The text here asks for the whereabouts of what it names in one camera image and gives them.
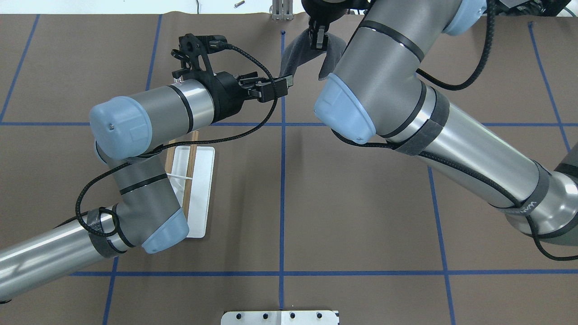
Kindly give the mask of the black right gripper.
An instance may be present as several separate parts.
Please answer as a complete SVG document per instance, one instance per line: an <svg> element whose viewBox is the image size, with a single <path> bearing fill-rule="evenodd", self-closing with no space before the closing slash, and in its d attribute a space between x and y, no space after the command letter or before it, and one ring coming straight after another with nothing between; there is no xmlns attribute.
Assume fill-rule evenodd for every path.
<svg viewBox="0 0 578 325"><path fill-rule="evenodd" d="M329 37L327 30L332 22L343 17L348 9L338 2L324 0L302 0L301 4L309 18L309 47L327 50Z"/></svg>

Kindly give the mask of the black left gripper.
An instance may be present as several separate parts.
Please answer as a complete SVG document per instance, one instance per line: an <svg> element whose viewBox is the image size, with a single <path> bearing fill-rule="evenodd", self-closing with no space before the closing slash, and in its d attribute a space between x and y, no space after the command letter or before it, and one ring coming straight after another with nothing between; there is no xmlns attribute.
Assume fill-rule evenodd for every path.
<svg viewBox="0 0 578 325"><path fill-rule="evenodd" d="M209 83L214 101L212 121L217 123L239 113L244 101L266 103L283 97L293 85L294 76L291 74L270 79L258 76L255 71L237 77L229 72L219 72Z"/></svg>

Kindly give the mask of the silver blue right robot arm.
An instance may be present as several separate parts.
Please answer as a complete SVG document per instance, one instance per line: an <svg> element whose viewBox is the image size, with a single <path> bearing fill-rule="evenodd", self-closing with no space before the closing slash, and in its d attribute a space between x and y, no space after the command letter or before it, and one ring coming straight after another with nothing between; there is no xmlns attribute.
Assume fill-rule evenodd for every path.
<svg viewBox="0 0 578 325"><path fill-rule="evenodd" d="M418 78L443 33L458 35L492 0L374 0L318 97L316 117L338 135L417 156L542 242L577 245L577 148L553 171L504 142Z"/></svg>

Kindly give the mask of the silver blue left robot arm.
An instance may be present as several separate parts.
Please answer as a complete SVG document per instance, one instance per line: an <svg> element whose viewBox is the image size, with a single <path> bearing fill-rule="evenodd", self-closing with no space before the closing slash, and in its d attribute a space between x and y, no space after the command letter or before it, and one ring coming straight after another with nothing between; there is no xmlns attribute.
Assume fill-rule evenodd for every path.
<svg viewBox="0 0 578 325"><path fill-rule="evenodd" d="M1 251L1 302L133 247L154 254L182 242L189 226L162 151L171 140L237 114L244 101L276 100L293 76L175 71L173 84L96 105L95 152L108 171L90 181L75 216Z"/></svg>

